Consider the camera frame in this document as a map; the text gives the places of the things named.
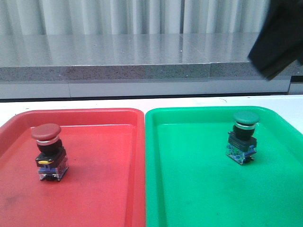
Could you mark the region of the black blurred gripper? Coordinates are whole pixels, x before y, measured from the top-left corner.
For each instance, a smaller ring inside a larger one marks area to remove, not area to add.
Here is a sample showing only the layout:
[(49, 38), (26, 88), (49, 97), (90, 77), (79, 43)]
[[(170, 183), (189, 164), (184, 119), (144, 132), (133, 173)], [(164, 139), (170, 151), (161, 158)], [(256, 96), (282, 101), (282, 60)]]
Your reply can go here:
[(270, 1), (264, 24), (248, 58), (267, 80), (272, 80), (295, 60), (303, 63), (301, 0)]

